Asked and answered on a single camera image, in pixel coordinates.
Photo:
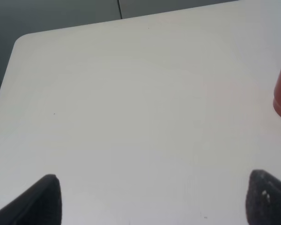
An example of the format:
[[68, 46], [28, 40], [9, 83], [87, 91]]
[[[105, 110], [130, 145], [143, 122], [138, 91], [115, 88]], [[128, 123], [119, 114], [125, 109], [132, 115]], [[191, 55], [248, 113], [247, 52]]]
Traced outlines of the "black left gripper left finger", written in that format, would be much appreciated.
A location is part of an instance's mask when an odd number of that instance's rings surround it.
[[59, 179], [48, 174], [0, 210], [0, 225], [60, 225], [62, 196]]

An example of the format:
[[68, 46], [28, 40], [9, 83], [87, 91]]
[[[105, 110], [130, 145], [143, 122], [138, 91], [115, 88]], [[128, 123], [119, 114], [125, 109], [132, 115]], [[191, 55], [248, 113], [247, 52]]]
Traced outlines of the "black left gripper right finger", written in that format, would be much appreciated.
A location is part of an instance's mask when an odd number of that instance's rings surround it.
[[281, 225], [281, 181], [265, 170], [253, 170], [245, 210], [250, 225]]

